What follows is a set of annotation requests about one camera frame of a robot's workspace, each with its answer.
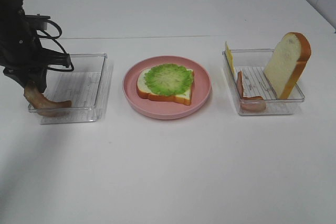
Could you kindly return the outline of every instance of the bread slice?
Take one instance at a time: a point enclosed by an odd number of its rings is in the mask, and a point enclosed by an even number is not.
[[[138,77],[136,90],[137,90],[139,97],[143,99],[149,99],[151,101],[158,101],[158,102],[176,102],[176,103],[180,103],[184,105],[191,104],[193,85],[190,85],[189,89],[185,91],[183,94],[165,96],[165,95],[158,95],[158,94],[152,93],[152,91],[145,84],[146,83],[145,74],[149,72],[150,70],[151,70],[150,68],[143,70]]]
[[[287,33],[275,47],[264,74],[279,99],[287,99],[311,55],[309,42],[301,33]]]

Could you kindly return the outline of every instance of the clear plastic container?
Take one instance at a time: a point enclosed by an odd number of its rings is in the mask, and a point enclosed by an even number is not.
[[[106,54],[71,55],[71,61],[73,72],[48,71],[44,96],[56,102],[71,100],[72,107],[35,109],[29,104],[28,111],[40,124],[94,122],[104,117],[113,64],[107,63]]]
[[[223,52],[224,74],[239,115],[290,115],[294,114],[298,105],[305,100],[298,85],[293,88],[288,99],[277,99],[275,91],[264,75],[264,67],[273,51],[273,49],[231,50],[235,73],[230,69],[227,52]],[[242,71],[243,76],[243,96],[261,96],[263,100],[245,100],[240,96],[237,87],[239,71]]]

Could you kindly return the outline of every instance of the white table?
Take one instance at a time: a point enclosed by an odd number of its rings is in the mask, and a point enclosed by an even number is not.
[[[335,31],[305,0],[24,0],[24,9],[51,16],[64,38]]]
[[[300,79],[306,101],[294,115],[259,117],[235,111],[223,43],[269,48],[282,34],[60,40],[72,54],[106,52],[114,61],[106,118],[39,125],[22,88],[3,77],[0,222],[334,223],[335,40],[306,36],[313,50]],[[213,92],[199,111],[160,121],[129,106],[123,76],[157,55],[207,69]]]

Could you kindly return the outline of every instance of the bread crust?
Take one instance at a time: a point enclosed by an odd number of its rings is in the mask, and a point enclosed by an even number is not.
[[[190,105],[191,104],[191,98],[193,95],[193,85],[190,87],[190,92],[191,92],[191,96],[190,99],[185,99],[183,97],[177,97],[175,95],[170,95],[170,96],[165,96],[165,95],[158,95],[158,94],[153,94],[153,93],[147,93],[147,92],[143,92],[141,90],[139,90],[138,86],[136,86],[136,92],[138,93],[139,97],[142,99],[148,99],[151,101],[156,101],[156,102],[176,102],[176,103],[180,103],[180,104],[184,104],[184,105]]]
[[[291,76],[289,77],[289,80],[287,81],[285,88],[283,89],[283,92],[279,96],[279,99],[287,99],[289,97],[290,93],[292,92],[293,87],[296,85],[297,81],[299,80],[303,70],[306,67],[307,61],[309,60],[311,56],[310,44],[308,40],[306,39],[306,37],[303,34],[297,33],[297,32],[290,32],[290,33],[287,33],[286,35],[291,35],[291,34],[294,34],[300,41],[301,55],[299,59],[297,60],[296,66]]]

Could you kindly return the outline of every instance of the black cable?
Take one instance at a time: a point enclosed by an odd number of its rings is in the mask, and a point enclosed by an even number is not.
[[[59,36],[61,36],[62,34],[62,29],[53,21],[51,20],[46,20],[48,21],[47,23],[50,23],[51,25],[55,26],[55,28],[59,31],[59,35],[58,36],[51,36],[49,33],[47,33],[44,30],[39,30],[42,33],[44,33],[46,36],[43,35],[37,35],[39,38],[44,38],[44,39],[51,39],[53,42],[56,43],[57,46],[59,46],[59,48],[63,51],[64,54],[67,54],[67,52],[65,51],[64,47],[56,40],[57,38],[59,38]],[[58,68],[52,68],[52,67],[46,67],[46,69],[48,70],[52,70],[52,71],[56,71],[56,72],[72,72],[75,68],[74,65],[72,64],[72,62],[70,62],[70,69],[58,69]]]

